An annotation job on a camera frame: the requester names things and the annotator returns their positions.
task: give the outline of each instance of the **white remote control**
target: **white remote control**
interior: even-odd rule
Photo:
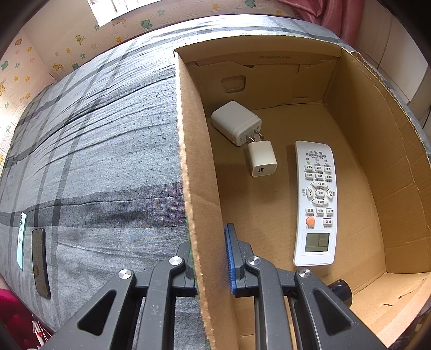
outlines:
[[[298,226],[294,264],[329,265],[337,240],[337,180],[328,145],[296,141]]]

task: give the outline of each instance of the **white charger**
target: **white charger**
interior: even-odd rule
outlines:
[[[233,144],[241,146],[247,141],[251,176],[271,175],[277,160],[270,141],[261,141],[262,120],[238,102],[231,101],[211,115],[212,125]]]
[[[260,131],[262,120],[253,112],[231,101],[216,109],[211,115],[212,125],[232,143],[242,146],[254,131]]]
[[[271,141],[256,141],[248,144],[251,176],[265,176],[274,174],[277,160]]]

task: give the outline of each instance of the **small white usb charger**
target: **small white usb charger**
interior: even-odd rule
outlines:
[[[265,176],[274,174],[277,160],[271,141],[257,141],[248,144],[251,176]]]

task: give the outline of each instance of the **wall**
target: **wall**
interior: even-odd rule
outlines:
[[[16,124],[31,100],[55,82],[21,30],[0,60],[0,174]]]
[[[87,0],[50,0],[24,30],[49,72],[61,80],[129,38],[172,23],[230,13],[294,16],[288,5],[275,0],[162,0],[99,27]]]
[[[424,127],[431,105],[430,68],[407,30],[377,0],[365,0],[356,49],[392,84]]]

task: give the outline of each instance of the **pink curtain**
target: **pink curtain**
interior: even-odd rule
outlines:
[[[277,0],[292,7],[297,17],[333,31],[354,45],[365,0]]]

